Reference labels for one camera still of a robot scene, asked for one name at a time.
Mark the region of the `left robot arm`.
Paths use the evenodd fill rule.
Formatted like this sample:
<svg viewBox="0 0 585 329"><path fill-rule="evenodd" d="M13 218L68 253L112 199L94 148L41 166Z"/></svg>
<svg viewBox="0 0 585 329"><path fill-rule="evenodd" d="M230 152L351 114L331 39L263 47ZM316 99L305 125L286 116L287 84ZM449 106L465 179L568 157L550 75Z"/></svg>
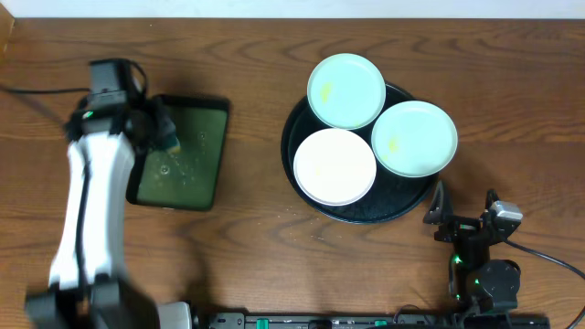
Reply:
<svg viewBox="0 0 585 329"><path fill-rule="evenodd" d="M185 302L158 305L129 280L123 252L126 189L141 147L176 147L161 105L91 105L72 113L69 199L48 289L27 294L37 328L190 328Z"/></svg>

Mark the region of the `white plate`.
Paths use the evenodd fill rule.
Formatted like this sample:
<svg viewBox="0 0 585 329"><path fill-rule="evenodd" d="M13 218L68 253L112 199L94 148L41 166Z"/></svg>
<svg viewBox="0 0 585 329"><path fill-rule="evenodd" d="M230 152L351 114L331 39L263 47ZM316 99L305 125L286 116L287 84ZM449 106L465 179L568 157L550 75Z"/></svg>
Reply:
<svg viewBox="0 0 585 329"><path fill-rule="evenodd" d="M355 203L374 185L377 161L367 142L328 128L305 138L293 157L295 182L313 201L331 207Z"/></svg>

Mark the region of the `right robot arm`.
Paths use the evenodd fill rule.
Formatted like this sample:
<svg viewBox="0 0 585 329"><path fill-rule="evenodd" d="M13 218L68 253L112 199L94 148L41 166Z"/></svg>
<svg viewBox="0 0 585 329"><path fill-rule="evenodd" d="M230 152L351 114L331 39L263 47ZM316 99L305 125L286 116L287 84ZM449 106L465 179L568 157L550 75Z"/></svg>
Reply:
<svg viewBox="0 0 585 329"><path fill-rule="evenodd" d="M458 216L446 185L436 185L423 222L438 227L435 240L453 245L450 294L473 315L507 313L517 307L521 270L511 260L493 259L490 248L509 238L522 218L519 207L501 200L493 189L486 194L480 217Z"/></svg>

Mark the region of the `green yellow sponge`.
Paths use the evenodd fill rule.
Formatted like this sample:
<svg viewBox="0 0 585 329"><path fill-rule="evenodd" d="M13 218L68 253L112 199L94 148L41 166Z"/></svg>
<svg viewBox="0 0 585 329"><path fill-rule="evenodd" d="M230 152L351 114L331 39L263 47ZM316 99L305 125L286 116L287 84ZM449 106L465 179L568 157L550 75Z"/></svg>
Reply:
<svg viewBox="0 0 585 329"><path fill-rule="evenodd" d="M180 142L174 136L168 136L164 142L164 150L167 153L174 154L178 153L181 149Z"/></svg>

